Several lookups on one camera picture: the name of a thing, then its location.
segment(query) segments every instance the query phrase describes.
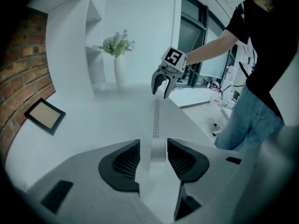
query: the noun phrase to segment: person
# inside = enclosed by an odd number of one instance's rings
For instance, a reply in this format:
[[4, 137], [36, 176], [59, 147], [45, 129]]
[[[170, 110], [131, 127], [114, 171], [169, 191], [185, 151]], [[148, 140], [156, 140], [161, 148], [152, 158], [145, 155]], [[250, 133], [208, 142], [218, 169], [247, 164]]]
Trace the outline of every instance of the person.
[[297, 51], [296, 29], [273, 0], [245, 0], [244, 19], [236, 8], [229, 25], [215, 41], [187, 54], [187, 65], [199, 63], [230, 50], [238, 40], [249, 37], [257, 53], [255, 70], [247, 78], [231, 117], [218, 135], [221, 149], [245, 153], [283, 126], [281, 114], [270, 96]]

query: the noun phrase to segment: brick wall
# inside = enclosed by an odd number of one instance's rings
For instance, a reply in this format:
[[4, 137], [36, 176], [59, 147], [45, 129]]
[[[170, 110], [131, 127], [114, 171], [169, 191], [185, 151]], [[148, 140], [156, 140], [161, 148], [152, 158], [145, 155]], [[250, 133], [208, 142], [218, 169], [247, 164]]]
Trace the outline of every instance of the brick wall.
[[26, 9], [0, 62], [0, 158], [25, 121], [24, 112], [55, 92], [49, 74], [45, 32], [47, 14]]

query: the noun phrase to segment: flower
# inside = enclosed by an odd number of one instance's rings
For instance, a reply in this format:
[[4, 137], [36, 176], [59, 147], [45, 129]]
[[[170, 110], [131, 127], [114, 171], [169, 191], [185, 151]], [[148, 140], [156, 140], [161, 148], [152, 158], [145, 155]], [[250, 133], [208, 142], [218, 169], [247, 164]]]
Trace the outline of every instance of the flower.
[[94, 45], [93, 47], [103, 50], [114, 57], [125, 54], [126, 51], [132, 51], [135, 41], [129, 41], [128, 30], [124, 29], [123, 34], [116, 32], [114, 36], [108, 37], [103, 41], [103, 46]]
[[113, 38], [112, 37], [108, 37], [103, 41], [103, 47], [108, 47], [110, 43], [113, 42]]

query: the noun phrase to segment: human arm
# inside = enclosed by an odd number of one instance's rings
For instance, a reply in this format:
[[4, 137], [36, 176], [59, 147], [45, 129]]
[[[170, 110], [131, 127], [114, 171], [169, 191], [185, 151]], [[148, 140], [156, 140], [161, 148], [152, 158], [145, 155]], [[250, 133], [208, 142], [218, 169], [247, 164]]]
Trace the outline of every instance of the human arm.
[[187, 65], [199, 63], [220, 56], [230, 50], [239, 40], [228, 30], [224, 30], [221, 36], [187, 54]]

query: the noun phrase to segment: desk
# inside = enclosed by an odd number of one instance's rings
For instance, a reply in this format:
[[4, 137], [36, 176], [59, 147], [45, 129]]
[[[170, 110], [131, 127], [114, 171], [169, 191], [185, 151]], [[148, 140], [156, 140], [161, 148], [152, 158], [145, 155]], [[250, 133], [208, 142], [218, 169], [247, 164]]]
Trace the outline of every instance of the desk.
[[[150, 146], [154, 109], [159, 91], [152, 95], [150, 85], [132, 84], [122, 91], [105, 84], [95, 99], [64, 104], [59, 93], [48, 102], [66, 112], [54, 136], [26, 120], [7, 155], [6, 171], [13, 184], [26, 191], [57, 165], [81, 152], [127, 140], [141, 140]], [[213, 147], [199, 127], [169, 98], [160, 102], [160, 138], [181, 139]]]

